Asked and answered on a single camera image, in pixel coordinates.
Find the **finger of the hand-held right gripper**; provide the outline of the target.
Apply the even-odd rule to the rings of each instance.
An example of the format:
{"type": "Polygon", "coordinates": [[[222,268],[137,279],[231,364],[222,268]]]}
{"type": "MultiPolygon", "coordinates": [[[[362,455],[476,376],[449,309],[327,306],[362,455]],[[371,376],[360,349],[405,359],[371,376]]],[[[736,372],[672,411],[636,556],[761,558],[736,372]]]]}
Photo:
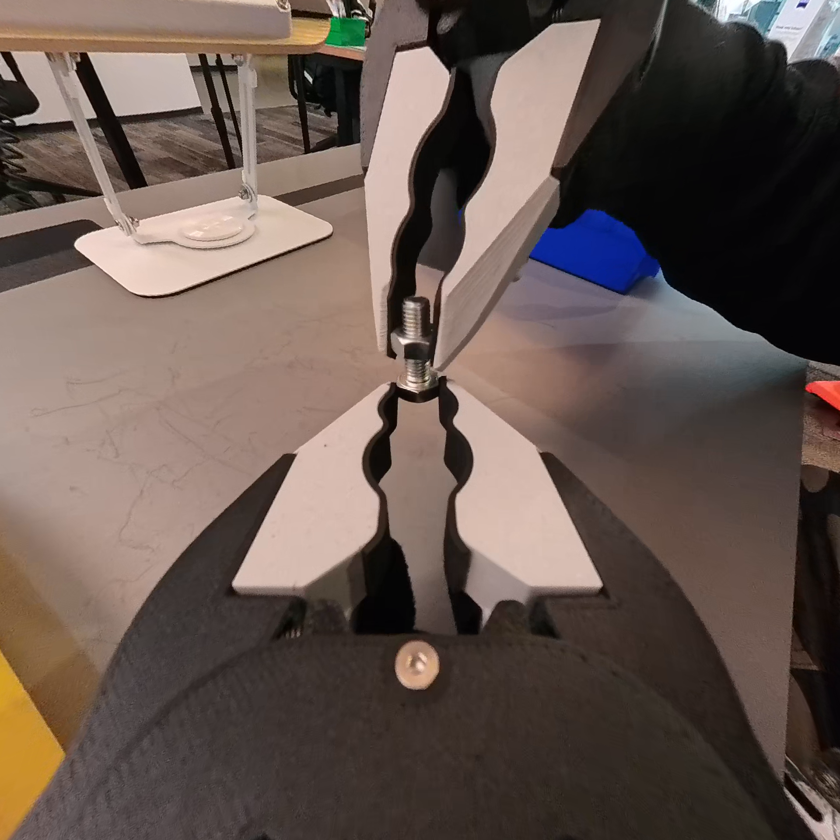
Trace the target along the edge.
{"type": "Polygon", "coordinates": [[[600,25],[552,24],[516,52],[464,64],[491,154],[465,205],[463,246],[438,290],[439,371],[487,320],[559,207],[552,168],[600,25]]]}
{"type": "Polygon", "coordinates": [[[432,197],[461,127],[461,78],[431,48],[395,52],[364,176],[374,328],[379,351],[417,289],[433,228],[432,197]]]}

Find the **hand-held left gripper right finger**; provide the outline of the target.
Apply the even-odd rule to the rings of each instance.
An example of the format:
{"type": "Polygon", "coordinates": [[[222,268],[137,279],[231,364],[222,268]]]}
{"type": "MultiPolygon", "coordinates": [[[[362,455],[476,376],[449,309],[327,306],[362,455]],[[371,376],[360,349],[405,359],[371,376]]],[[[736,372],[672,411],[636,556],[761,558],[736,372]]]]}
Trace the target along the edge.
{"type": "Polygon", "coordinates": [[[602,577],[543,453],[467,390],[443,379],[438,416],[455,479],[444,574],[459,634],[477,634],[502,602],[591,597],[602,577]]]}

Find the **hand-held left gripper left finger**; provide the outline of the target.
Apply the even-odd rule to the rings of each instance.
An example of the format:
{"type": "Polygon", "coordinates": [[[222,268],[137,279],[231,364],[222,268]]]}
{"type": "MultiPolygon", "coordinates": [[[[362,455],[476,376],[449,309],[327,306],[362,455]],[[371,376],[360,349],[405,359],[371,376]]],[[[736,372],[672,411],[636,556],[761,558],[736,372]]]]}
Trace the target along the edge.
{"type": "Polygon", "coordinates": [[[365,565],[387,530],[380,481],[395,402],[395,385],[379,385],[292,454],[234,576],[237,594],[329,601],[351,616],[373,587],[365,565]]]}

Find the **silver bolt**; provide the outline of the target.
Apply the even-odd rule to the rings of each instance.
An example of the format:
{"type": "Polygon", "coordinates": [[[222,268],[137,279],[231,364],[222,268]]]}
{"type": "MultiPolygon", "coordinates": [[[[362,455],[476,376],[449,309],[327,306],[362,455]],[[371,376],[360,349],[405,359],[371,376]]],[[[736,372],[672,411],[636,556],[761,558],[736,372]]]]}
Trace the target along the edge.
{"type": "MultiPolygon", "coordinates": [[[[431,308],[425,297],[407,297],[402,301],[402,325],[409,335],[429,334],[434,338],[431,308]]],[[[401,360],[402,372],[396,380],[400,397],[411,403],[426,403],[438,395],[438,373],[433,361],[401,360]]]]}

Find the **silver hex nut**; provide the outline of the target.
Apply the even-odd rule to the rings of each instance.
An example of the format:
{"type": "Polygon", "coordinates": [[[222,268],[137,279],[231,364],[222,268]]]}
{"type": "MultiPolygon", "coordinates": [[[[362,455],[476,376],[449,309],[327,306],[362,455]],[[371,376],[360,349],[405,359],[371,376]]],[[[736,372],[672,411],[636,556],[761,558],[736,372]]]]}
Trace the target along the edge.
{"type": "Polygon", "coordinates": [[[390,336],[390,345],[398,360],[431,362],[434,358],[431,333],[409,335],[403,329],[395,329],[390,336]]]}

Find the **yellow plastic bin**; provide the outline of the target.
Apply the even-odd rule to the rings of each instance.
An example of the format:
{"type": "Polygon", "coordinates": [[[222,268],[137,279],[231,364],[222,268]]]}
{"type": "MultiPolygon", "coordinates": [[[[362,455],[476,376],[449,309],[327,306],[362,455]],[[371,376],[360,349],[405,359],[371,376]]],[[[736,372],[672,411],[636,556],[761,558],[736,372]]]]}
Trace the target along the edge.
{"type": "Polygon", "coordinates": [[[99,679],[96,666],[1,555],[1,838],[10,838],[65,757],[99,679]]]}

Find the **person's right hand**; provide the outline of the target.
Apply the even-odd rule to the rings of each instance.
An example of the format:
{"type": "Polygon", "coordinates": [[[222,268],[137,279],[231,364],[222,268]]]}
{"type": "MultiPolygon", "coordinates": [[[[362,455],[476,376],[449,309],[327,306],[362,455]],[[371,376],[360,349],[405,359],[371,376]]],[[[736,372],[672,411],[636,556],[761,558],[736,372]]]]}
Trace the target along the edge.
{"type": "Polygon", "coordinates": [[[585,211],[612,216],[674,288],[756,332],[764,305],[735,279],[714,215],[745,220],[809,144],[812,81],[752,27],[668,2],[644,73],[620,88],[563,168],[552,226],[585,211]]]}

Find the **blue plastic bin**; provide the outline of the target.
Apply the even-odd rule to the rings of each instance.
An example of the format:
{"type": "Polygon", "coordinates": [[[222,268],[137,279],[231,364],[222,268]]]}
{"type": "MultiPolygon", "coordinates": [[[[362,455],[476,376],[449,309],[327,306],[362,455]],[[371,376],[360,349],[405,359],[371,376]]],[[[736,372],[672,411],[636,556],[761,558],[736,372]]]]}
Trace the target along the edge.
{"type": "Polygon", "coordinates": [[[571,224],[547,228],[530,258],[622,295],[660,271],[635,232],[600,211],[586,211],[571,224]]]}

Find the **white stand with clear arms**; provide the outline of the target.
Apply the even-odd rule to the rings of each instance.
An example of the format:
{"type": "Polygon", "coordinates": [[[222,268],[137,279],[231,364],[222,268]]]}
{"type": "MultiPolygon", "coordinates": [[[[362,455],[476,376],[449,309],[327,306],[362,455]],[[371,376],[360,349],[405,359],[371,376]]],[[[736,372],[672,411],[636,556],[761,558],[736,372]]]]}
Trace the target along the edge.
{"type": "Polygon", "coordinates": [[[89,35],[2,27],[10,49],[41,51],[52,70],[112,218],[110,227],[80,236],[75,249],[126,291],[165,298],[227,277],[329,238],[330,223],[276,198],[257,183],[255,56],[292,55],[319,47],[325,35],[284,39],[194,35],[89,35]],[[238,193],[220,201],[137,219],[124,211],[78,102],[77,57],[82,52],[200,53],[218,48],[234,58],[243,164],[238,193]]]}

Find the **white flat device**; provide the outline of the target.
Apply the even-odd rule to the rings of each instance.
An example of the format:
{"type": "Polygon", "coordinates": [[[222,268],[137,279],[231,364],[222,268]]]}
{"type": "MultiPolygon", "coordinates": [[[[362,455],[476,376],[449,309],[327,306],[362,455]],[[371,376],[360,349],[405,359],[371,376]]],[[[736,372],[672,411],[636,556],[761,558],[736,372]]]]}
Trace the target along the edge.
{"type": "Polygon", "coordinates": [[[273,1],[2,1],[3,28],[89,35],[291,36],[291,9],[273,1]]]}

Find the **black metal table legs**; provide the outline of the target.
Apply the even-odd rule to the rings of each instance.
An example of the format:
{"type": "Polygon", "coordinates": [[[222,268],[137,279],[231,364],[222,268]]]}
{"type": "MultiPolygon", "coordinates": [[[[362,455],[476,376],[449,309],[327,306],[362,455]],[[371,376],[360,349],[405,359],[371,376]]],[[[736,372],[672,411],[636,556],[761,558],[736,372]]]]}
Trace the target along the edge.
{"type": "MultiPolygon", "coordinates": [[[[211,80],[209,58],[191,54],[79,54],[76,63],[78,102],[92,128],[104,139],[131,188],[146,185],[125,125],[185,117],[200,111],[195,79],[200,70],[211,80]]],[[[73,130],[67,105],[45,54],[10,52],[2,55],[2,74],[33,92],[38,108],[16,118],[23,134],[73,130]]]]}

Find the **camouflage pants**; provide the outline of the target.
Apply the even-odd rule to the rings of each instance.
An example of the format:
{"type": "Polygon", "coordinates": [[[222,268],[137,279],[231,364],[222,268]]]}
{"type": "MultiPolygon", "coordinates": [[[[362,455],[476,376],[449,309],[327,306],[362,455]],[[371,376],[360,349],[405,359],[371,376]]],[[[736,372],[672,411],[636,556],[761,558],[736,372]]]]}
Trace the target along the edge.
{"type": "Polygon", "coordinates": [[[838,385],[838,366],[806,373],[784,780],[813,832],[838,838],[838,408],[818,383],[838,385]]]}

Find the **white banner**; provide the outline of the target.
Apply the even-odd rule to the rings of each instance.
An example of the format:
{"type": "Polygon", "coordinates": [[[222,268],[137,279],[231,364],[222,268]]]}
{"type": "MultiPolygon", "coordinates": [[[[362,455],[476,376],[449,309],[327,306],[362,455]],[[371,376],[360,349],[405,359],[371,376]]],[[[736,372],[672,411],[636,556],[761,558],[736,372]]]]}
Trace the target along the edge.
{"type": "Polygon", "coordinates": [[[819,56],[838,20],[838,1],[783,1],[767,38],[782,45],[788,62],[819,56]]]}

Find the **black office chair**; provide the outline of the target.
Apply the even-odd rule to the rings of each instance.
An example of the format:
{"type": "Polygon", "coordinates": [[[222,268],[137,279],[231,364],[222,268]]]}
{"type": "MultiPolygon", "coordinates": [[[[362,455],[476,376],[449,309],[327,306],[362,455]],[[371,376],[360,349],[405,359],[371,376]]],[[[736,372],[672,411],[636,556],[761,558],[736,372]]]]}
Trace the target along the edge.
{"type": "Polygon", "coordinates": [[[16,118],[28,116],[39,107],[35,95],[18,80],[1,79],[1,203],[12,211],[37,207],[37,202],[19,183],[26,170],[16,148],[16,118]]]}

